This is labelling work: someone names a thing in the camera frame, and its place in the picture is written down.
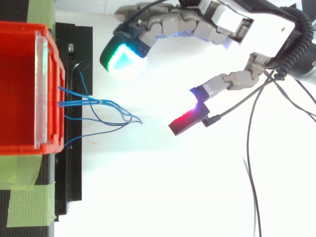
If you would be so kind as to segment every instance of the black connector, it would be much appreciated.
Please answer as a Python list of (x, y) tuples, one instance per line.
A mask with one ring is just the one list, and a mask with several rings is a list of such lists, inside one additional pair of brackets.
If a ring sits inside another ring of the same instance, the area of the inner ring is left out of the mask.
[(212, 124), (216, 123), (218, 120), (220, 120), (222, 117), (220, 115), (215, 115), (211, 118), (205, 118), (202, 120), (205, 127), (210, 127)]

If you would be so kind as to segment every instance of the blue wire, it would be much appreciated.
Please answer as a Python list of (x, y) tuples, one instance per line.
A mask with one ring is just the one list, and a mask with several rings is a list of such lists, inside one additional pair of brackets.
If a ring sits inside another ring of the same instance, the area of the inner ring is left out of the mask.
[(122, 127), (119, 127), (119, 128), (117, 128), (117, 129), (114, 129), (114, 130), (112, 130), (112, 131), (98, 132), (98, 133), (93, 133), (93, 134), (88, 134), (88, 135), (83, 135), (83, 136), (75, 137), (75, 138), (71, 139), (69, 142), (67, 142), (67, 143), (64, 145), (64, 147), (67, 146), (69, 143), (73, 142), (73, 141), (76, 140), (76, 139), (79, 139), (79, 138), (82, 138), (82, 137), (89, 137), (89, 136), (94, 136), (94, 135), (99, 135), (99, 134), (105, 134), (105, 133), (115, 132), (115, 131), (117, 131), (117, 130), (120, 130), (120, 129), (124, 128), (125, 126), (126, 126), (126, 125), (124, 125), (124, 126), (122, 126)]
[[(86, 101), (81, 100), (81, 101), (60, 102), (59, 105), (60, 105), (60, 107), (63, 107), (63, 106), (65, 106), (65, 105), (70, 105), (70, 104), (72, 104), (72, 105), (79, 105), (79, 104), (83, 105), (83, 104), (85, 104), (85, 103), (88, 102), (87, 104), (90, 105), (90, 107), (91, 107), (91, 109), (92, 109), (94, 115), (95, 115), (99, 120), (92, 119), (92, 118), (71, 118), (71, 117), (68, 117), (68, 116), (64, 115), (65, 118), (70, 119), (70, 120), (83, 120), (83, 119), (86, 119), (86, 120), (92, 120), (92, 121), (99, 121), (99, 122), (102, 122), (102, 123), (104, 123), (104, 124), (106, 124), (106, 125), (109, 125), (109, 126), (120, 126), (120, 125), (121, 125), (121, 127), (117, 128), (117, 129), (114, 129), (114, 130), (112, 130), (112, 131), (98, 132), (98, 133), (93, 133), (93, 134), (88, 134), (88, 135), (82, 135), (82, 136), (79, 136), (79, 137), (75, 137), (75, 138), (71, 139), (70, 141), (68, 141), (68, 142), (64, 145), (64, 147), (67, 146), (68, 144), (70, 144), (71, 142), (73, 142), (74, 140), (79, 139), (79, 138), (88, 137), (88, 136), (94, 136), (94, 135), (99, 135), (99, 134), (105, 134), (105, 133), (110, 133), (110, 132), (114, 132), (114, 131), (120, 130), (120, 129), (122, 129), (123, 127), (125, 127), (126, 125), (128, 125), (128, 124), (131, 122), (131, 120), (132, 120), (132, 116), (131, 116), (131, 117), (130, 117), (130, 121), (125, 122), (125, 123), (112, 123), (112, 122), (104, 122), (104, 121), (102, 121), (102, 120), (98, 117), (98, 115), (96, 114), (96, 112), (95, 112), (94, 109), (93, 109), (92, 104), (96, 104), (96, 103), (92, 103), (92, 102), (91, 102), (91, 99), (92, 99), (92, 98), (89, 96), (87, 87), (86, 87), (85, 82), (84, 82), (84, 78), (83, 78), (82, 72), (80, 72), (80, 76), (81, 76), (82, 84), (83, 84), (83, 86), (84, 86), (84, 90), (85, 90), (87, 96), (82, 96), (82, 95), (77, 94), (77, 93), (72, 93), (72, 91), (63, 89), (63, 88), (61, 88), (61, 87), (59, 87), (59, 88), (60, 88), (61, 90), (65, 91), (65, 92), (67, 92), (67, 93), (71, 93), (71, 94), (73, 94), (73, 95), (77, 95), (77, 96), (79, 96), (79, 97), (86, 98), (86, 99), (88, 99), (88, 100), (86, 100)], [(121, 109), (121, 110), (123, 110), (123, 111), (129, 113), (129, 115), (132, 115), (130, 112), (128, 112), (127, 110), (123, 109), (121, 106), (119, 106), (119, 105), (116, 104), (115, 102), (102, 100), (102, 104), (103, 104), (103, 103), (107, 103), (107, 102), (108, 102), (108, 103), (112, 103), (114, 106), (116, 105), (119, 109)]]
[(93, 118), (72, 118), (72, 117), (69, 117), (67, 115), (64, 115), (64, 117), (66, 119), (69, 119), (69, 120), (91, 120), (91, 121), (100, 122), (99, 120), (96, 120), (96, 119), (93, 119)]

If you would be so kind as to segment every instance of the coiled cable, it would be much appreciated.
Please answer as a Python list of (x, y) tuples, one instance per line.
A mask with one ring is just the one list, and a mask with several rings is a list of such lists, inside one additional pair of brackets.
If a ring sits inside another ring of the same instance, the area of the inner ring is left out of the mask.
[(310, 47), (314, 37), (312, 22), (308, 15), (293, 7), (281, 7), (281, 9), (297, 18), (296, 23), (299, 25), (302, 35), (293, 50), (285, 57), (280, 67), (276, 70), (275, 79), (277, 80), (285, 80), (293, 65)]

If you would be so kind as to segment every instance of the black cable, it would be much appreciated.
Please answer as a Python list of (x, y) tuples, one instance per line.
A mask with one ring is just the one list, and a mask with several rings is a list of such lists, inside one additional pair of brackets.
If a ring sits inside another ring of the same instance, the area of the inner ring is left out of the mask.
[(308, 94), (308, 96), (313, 100), (313, 102), (316, 104), (316, 100), (315, 98), (312, 96), (312, 94), (306, 89), (306, 87), (299, 81), (299, 80), (295, 80), (301, 87), (303, 90), (305, 90), (305, 92)]
[[(266, 76), (268, 76), (270, 79), (272, 78), (272, 77), (270, 76), (270, 74), (269, 74), (267, 71), (264, 71), (264, 74), (265, 74)], [(300, 107), (300, 106), (298, 106), (297, 104), (295, 104), (295, 103), (289, 98), (289, 96), (286, 94), (286, 92), (283, 90), (283, 88), (282, 88), (276, 81), (274, 81), (274, 83), (275, 83), (275, 85), (277, 86), (277, 88), (279, 89), (279, 91), (281, 92), (281, 94), (282, 94), (295, 108), (297, 108), (298, 110), (301, 110), (301, 111), (305, 112), (309, 117), (311, 117), (311, 119), (312, 119), (314, 122), (316, 122), (316, 119), (313, 117), (313, 116), (316, 117), (316, 115), (314, 115), (314, 114), (311, 113), (311, 112), (308, 112), (308, 111), (304, 110), (302, 107)]]
[[(245, 159), (242, 159), (243, 160), (243, 164), (247, 170), (247, 174), (248, 174), (248, 178), (250, 180), (250, 175), (249, 175), (249, 169), (248, 169), (248, 165), (245, 161)], [(256, 201), (255, 201), (255, 195), (253, 194), (252, 192), (252, 197), (253, 197), (253, 211), (254, 211), (254, 214), (253, 214), (253, 237), (256, 237), (256, 229), (257, 229), (257, 206), (256, 206)]]
[(257, 89), (255, 89), (253, 92), (251, 92), (247, 97), (245, 97), (243, 100), (241, 100), (239, 103), (237, 103), (236, 105), (234, 105), (233, 107), (231, 107), (230, 109), (226, 110), (225, 112), (223, 112), (222, 114), (220, 114), (219, 116), (222, 118), (223, 116), (229, 114), (231, 111), (235, 110), (236, 108), (238, 108), (240, 105), (242, 105), (244, 102), (246, 102), (249, 98), (251, 98), (254, 94), (256, 94), (258, 91), (260, 91), (261, 89), (263, 89), (264, 87), (266, 87), (267, 85), (269, 85), (270, 83), (272, 83), (273, 81), (275, 81), (275, 79), (266, 81), (264, 84), (262, 84), (260, 87), (258, 87)]
[(126, 20), (124, 22), (124, 25), (128, 25), (129, 23), (131, 23), (132, 21), (136, 20), (141, 14), (143, 14), (145, 11), (147, 11), (149, 8), (151, 8), (152, 6), (155, 6), (159, 3), (162, 3), (164, 1), (167, 1), (167, 0), (157, 0), (155, 2), (152, 2), (148, 5), (146, 5), (145, 7), (143, 7), (142, 9), (140, 9), (135, 15), (133, 15), (131, 18), (129, 18), (128, 20)]
[[(273, 75), (273, 72), (269, 75), (269, 77), (266, 79), (265, 83), (263, 85), (268, 85), (271, 82), (275, 81), (274, 79), (271, 78), (271, 76)], [(257, 197), (257, 192), (256, 192), (256, 188), (255, 188), (255, 184), (253, 181), (253, 177), (252, 177), (252, 172), (251, 172), (251, 164), (250, 164), (250, 156), (249, 156), (249, 138), (250, 138), (250, 128), (251, 128), (251, 123), (252, 123), (252, 118), (253, 118), (253, 113), (255, 111), (257, 102), (259, 100), (259, 97), (263, 91), (263, 89), (265, 88), (265, 86), (261, 86), (259, 87), (259, 93), (253, 103), (252, 106), (252, 110), (250, 113), (250, 119), (249, 119), (249, 125), (248, 125), (248, 132), (247, 132), (247, 161), (248, 161), (248, 170), (249, 170), (249, 180), (250, 180), (250, 184), (251, 184), (251, 188), (252, 188), (252, 193), (253, 193), (253, 198), (256, 204), (256, 210), (257, 210), (257, 217), (258, 217), (258, 228), (259, 228), (259, 237), (262, 237), (261, 234), (261, 219), (260, 219), (260, 211), (259, 211), (259, 203), (258, 203), (258, 197)]]

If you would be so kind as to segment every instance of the cable bundle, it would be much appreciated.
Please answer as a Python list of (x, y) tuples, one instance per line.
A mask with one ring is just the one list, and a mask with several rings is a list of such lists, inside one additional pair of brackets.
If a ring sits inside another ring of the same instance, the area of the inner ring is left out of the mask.
[[(112, 131), (98, 132), (98, 133), (94, 133), (94, 134), (88, 134), (88, 135), (83, 135), (83, 136), (80, 136), (80, 137), (75, 137), (74, 139), (71, 139), (70, 141), (68, 141), (65, 144), (65, 146), (68, 145), (69, 143), (71, 143), (72, 141), (78, 139), (78, 138), (114, 132), (114, 131), (117, 131), (117, 130), (125, 127), (126, 125), (128, 125), (130, 123), (138, 122), (140, 124), (143, 124), (143, 122), (140, 120), (140, 118), (138, 118), (137, 116), (133, 115), (131, 112), (129, 112), (128, 110), (124, 109), (122, 106), (120, 106), (119, 104), (115, 103), (114, 101), (112, 101), (112, 100), (98, 100), (98, 99), (94, 99), (94, 98), (90, 97), (89, 94), (88, 94), (88, 90), (86, 88), (86, 85), (84, 83), (84, 78), (83, 78), (83, 75), (82, 75), (81, 72), (80, 72), (80, 76), (81, 76), (83, 87), (84, 87), (85, 92), (86, 92), (87, 95), (82, 95), (82, 94), (79, 94), (79, 93), (67, 90), (67, 89), (62, 88), (62, 87), (59, 86), (58, 88), (60, 90), (66, 92), (68, 94), (72, 94), (74, 96), (83, 98), (83, 100), (60, 101), (60, 102), (58, 102), (58, 107), (61, 108), (61, 107), (69, 107), (69, 106), (86, 106), (86, 105), (89, 105), (91, 107), (92, 112), (97, 117), (97, 119), (92, 119), (92, 118), (71, 118), (71, 117), (66, 116), (66, 115), (65, 115), (65, 118), (70, 119), (70, 120), (91, 120), (91, 121), (101, 122), (101, 123), (103, 123), (105, 125), (108, 125), (108, 126), (119, 126), (119, 128), (114, 129)], [(112, 108), (116, 109), (121, 114), (122, 119), (123, 119), (124, 122), (121, 122), (121, 123), (104, 122), (96, 114), (96, 112), (94, 111), (92, 105), (105, 105), (105, 106), (109, 106), (109, 107), (112, 107)]]
[[(121, 114), (122, 119), (124, 120), (125, 123), (133, 123), (133, 122), (138, 122), (140, 124), (143, 123), (137, 116), (132, 115), (128, 110), (122, 108), (120, 105), (118, 105), (117, 103), (113, 102), (112, 100), (97, 100), (97, 99), (94, 99), (94, 98), (92, 98), (90, 96), (81, 95), (81, 94), (75, 93), (73, 91), (64, 89), (62, 87), (59, 87), (59, 89), (64, 91), (64, 92), (66, 92), (66, 93), (69, 93), (69, 94), (72, 94), (72, 95), (75, 95), (75, 96), (78, 96), (78, 97), (81, 97), (81, 98), (85, 98), (85, 100), (74, 100), (74, 101), (61, 101), (61, 102), (58, 102), (58, 107), (59, 108), (61, 108), (61, 107), (68, 107), (68, 106), (105, 105), (105, 106), (109, 106), (109, 107), (115, 108)], [(110, 126), (116, 126), (116, 125), (122, 126), (122, 125), (124, 125), (124, 123), (107, 123), (107, 124), (110, 125)]]

